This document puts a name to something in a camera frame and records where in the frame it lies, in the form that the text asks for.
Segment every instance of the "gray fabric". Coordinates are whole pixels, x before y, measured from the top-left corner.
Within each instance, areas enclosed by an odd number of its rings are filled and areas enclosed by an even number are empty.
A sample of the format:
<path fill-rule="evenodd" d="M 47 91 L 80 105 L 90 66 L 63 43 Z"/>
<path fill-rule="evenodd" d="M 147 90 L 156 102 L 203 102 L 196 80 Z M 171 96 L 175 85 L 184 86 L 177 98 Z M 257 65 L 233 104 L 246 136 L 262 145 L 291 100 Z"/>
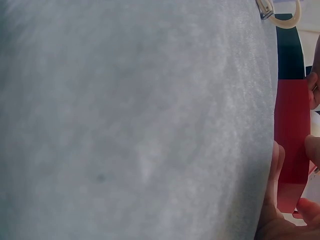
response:
<path fill-rule="evenodd" d="M 277 84 L 254 0 L 0 11 L 0 239 L 254 237 Z"/>

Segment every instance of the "hand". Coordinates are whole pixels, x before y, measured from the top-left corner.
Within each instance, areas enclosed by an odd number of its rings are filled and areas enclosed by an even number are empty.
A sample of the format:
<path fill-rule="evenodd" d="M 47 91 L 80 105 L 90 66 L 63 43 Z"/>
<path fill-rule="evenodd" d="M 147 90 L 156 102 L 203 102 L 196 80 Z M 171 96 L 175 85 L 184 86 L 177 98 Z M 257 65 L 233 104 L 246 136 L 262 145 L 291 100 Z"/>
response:
<path fill-rule="evenodd" d="M 308 136 L 305 140 L 307 156 L 314 164 L 320 166 L 320 138 Z M 256 240 L 319 240 L 320 206 L 301 198 L 297 209 L 307 226 L 296 226 L 284 219 L 275 207 L 277 200 L 277 183 L 285 159 L 285 150 L 276 142 L 273 144 L 272 160 L 267 188 L 261 209 Z"/>
<path fill-rule="evenodd" d="M 320 80 L 315 72 L 306 76 L 308 82 L 309 104 L 310 109 L 316 109 L 320 104 Z"/>
<path fill-rule="evenodd" d="M 306 77 L 309 88 L 310 109 L 320 104 L 320 37 L 315 47 L 311 74 Z"/>

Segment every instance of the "red object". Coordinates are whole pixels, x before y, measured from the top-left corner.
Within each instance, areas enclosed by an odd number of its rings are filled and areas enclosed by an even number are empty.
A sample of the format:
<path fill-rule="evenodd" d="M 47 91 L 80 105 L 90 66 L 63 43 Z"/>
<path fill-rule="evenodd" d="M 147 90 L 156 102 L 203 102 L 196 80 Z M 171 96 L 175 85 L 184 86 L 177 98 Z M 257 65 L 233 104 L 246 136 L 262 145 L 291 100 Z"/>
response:
<path fill-rule="evenodd" d="M 279 80 L 274 111 L 274 139 L 285 150 L 277 191 L 282 213 L 301 216 L 295 210 L 306 187 L 310 161 L 305 139 L 310 134 L 310 107 L 306 80 Z"/>

